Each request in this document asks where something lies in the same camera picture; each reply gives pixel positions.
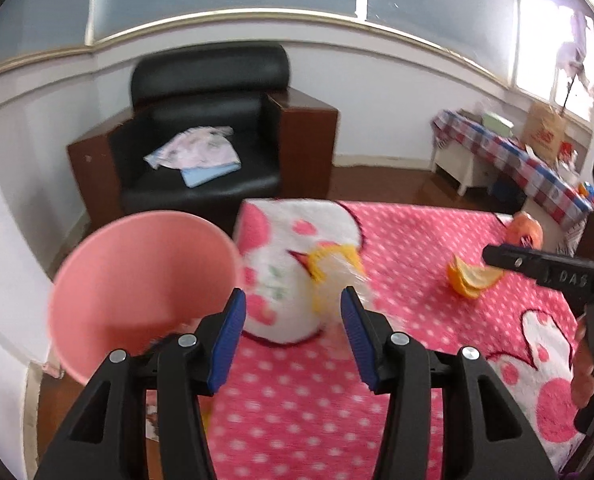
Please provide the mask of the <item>person's right hand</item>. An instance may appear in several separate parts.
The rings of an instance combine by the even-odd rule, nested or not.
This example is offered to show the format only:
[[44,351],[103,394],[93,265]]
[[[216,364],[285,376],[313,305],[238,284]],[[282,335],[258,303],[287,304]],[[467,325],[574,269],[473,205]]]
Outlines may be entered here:
[[572,358],[571,401],[576,408],[585,408],[594,394],[594,361],[585,340],[585,316],[577,319],[574,341],[577,349]]

